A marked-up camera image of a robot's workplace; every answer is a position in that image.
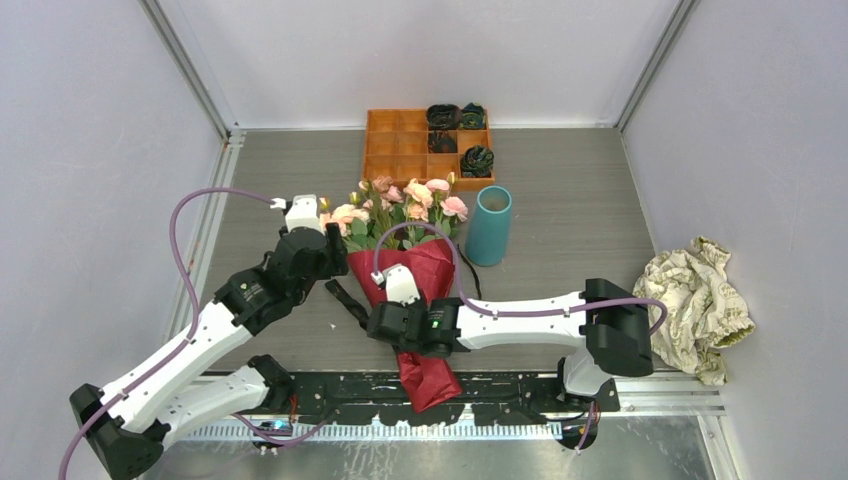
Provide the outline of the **black printed ribbon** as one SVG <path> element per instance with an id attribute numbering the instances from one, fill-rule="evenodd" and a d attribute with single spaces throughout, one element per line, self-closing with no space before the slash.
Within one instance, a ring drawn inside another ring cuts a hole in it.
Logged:
<path id="1" fill-rule="evenodd" d="M 349 270 L 354 274 L 371 307 L 386 300 L 385 292 L 378 288 L 371 278 L 373 257 L 373 250 L 354 252 L 347 256 Z M 395 264 L 408 267 L 426 301 L 450 296 L 454 284 L 456 261 L 453 259 L 450 244 L 447 241 L 433 240 L 408 250 L 381 249 L 378 260 L 380 270 Z M 359 322 L 360 326 L 365 328 L 370 311 L 354 299 L 338 280 L 330 280 L 324 284 L 324 287 Z"/>

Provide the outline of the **pink flower bouquet red wrap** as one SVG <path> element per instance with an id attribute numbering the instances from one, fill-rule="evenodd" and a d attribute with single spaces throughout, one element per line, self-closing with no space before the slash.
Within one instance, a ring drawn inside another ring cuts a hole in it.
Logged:
<path id="1" fill-rule="evenodd" d="M 454 192 L 457 174 L 445 178 L 409 180 L 402 188 L 389 176 L 359 182 L 349 200 L 335 208 L 319 199 L 322 224 L 336 223 L 348 251 L 347 261 L 371 305 L 386 299 L 371 278 L 380 270 L 401 264 L 415 279 L 421 297 L 430 301 L 450 294 L 456 261 L 451 239 L 424 228 L 430 225 L 453 236 L 468 218 L 464 201 Z M 373 261 L 379 250 L 378 261 Z"/>

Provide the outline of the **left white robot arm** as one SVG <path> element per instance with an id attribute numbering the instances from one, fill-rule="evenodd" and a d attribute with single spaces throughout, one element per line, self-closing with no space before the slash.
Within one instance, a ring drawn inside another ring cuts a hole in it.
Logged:
<path id="1" fill-rule="evenodd" d="M 147 360 L 98 387 L 70 397 L 81 436 L 112 479 L 134 479 L 166 449 L 167 435 L 190 419 L 168 402 L 224 354 L 302 304 L 314 283 L 347 273 L 337 223 L 283 230 L 256 266 L 231 275 L 196 319 Z"/>

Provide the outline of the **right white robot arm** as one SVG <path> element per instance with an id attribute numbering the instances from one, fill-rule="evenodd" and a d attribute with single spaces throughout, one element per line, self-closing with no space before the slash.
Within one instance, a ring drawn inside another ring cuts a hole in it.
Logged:
<path id="1" fill-rule="evenodd" d="M 503 302 L 461 297 L 426 301 L 403 286 L 391 288 L 364 329 L 370 338 L 401 352 L 435 358 L 499 345 L 571 347 L 554 387 L 558 403 L 577 411 L 606 397 L 606 385 L 615 376 L 653 374 L 650 304 L 600 278 L 561 296 Z"/>

